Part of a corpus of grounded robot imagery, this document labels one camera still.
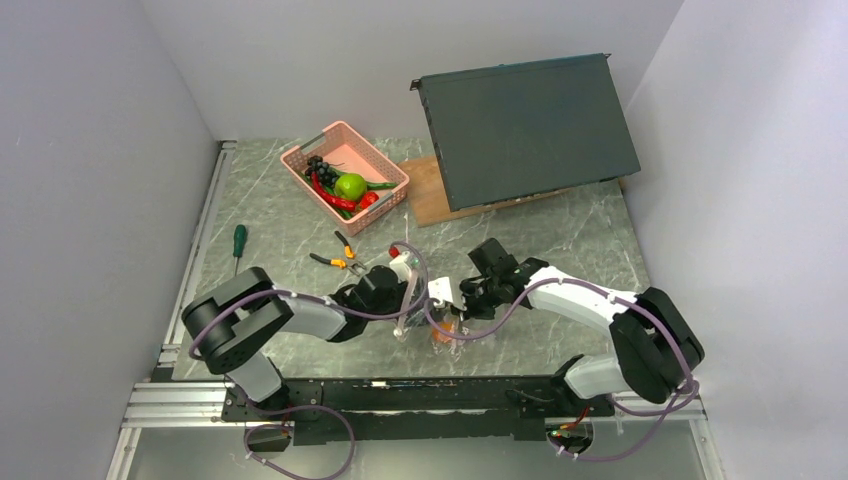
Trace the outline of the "fake orange green mango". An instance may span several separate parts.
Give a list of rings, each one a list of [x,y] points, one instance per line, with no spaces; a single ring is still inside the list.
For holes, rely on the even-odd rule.
[[[461,321],[458,318],[438,322],[431,327],[431,338],[434,343],[448,344],[456,341],[455,336],[457,330],[461,327]]]

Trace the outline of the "fake green chili pepper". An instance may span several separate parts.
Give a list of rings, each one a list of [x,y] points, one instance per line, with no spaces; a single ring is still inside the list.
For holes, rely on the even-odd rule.
[[[351,219],[355,214],[356,205],[350,201],[344,199],[329,200],[328,204],[331,205],[338,215],[345,220]]]

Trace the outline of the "fake red tomato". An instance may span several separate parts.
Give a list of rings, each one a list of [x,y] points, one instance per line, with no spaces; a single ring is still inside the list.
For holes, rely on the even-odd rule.
[[[361,197],[358,203],[358,210],[364,211],[370,208],[373,204],[375,204],[380,199],[379,195],[372,190],[367,190],[366,193]]]

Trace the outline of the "fake green bean pod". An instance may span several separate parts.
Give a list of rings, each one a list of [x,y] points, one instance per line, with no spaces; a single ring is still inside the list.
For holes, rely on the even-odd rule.
[[[398,186],[397,183],[393,182],[367,182],[366,190],[367,191],[382,191],[382,190],[393,190]]]

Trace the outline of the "fake green lime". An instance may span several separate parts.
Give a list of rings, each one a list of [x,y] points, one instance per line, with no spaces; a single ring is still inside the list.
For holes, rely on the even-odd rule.
[[[334,191],[337,196],[358,203],[366,193],[366,180],[356,173],[345,173],[340,175]]]

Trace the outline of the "pink plastic basket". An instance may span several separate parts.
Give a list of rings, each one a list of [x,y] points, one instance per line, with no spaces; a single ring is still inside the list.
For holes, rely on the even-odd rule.
[[[408,175],[343,121],[287,150],[281,163],[346,234],[358,234],[407,196]]]

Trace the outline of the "fake black grape bunch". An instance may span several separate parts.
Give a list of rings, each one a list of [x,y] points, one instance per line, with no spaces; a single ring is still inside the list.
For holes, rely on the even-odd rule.
[[[334,188],[340,178],[338,171],[319,155],[313,155],[307,159],[304,175],[308,179],[315,176],[323,186],[328,188]]]

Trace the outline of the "fake red chili pepper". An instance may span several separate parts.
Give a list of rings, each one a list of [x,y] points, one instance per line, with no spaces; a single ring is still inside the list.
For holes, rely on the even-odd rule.
[[[319,197],[328,205],[346,212],[355,212],[357,210],[358,204],[354,201],[344,199],[342,197],[336,196],[333,193],[328,192],[324,188],[324,185],[321,183],[318,175],[315,172],[311,174],[310,181],[313,189],[316,191]]]

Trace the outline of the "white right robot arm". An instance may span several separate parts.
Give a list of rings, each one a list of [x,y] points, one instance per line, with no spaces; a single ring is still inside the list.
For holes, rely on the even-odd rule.
[[[611,352],[576,355],[552,376],[551,401],[574,415],[590,401],[632,391],[662,404],[705,358],[700,341],[663,290],[641,293],[608,289],[571,276],[549,262],[518,261],[489,238],[468,254],[478,270],[461,281],[468,318],[491,319],[498,307],[552,312],[606,335]]]

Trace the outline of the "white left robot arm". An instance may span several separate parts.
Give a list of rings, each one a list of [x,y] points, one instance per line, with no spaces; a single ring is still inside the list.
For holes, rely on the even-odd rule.
[[[426,295],[406,301],[417,284],[377,266],[358,282],[328,296],[284,290],[260,267],[251,267],[194,299],[181,313],[192,344],[189,355],[214,375],[232,381],[248,407],[264,420],[279,417],[289,388],[264,345],[279,332],[342,343],[372,323],[395,320],[420,308]]]

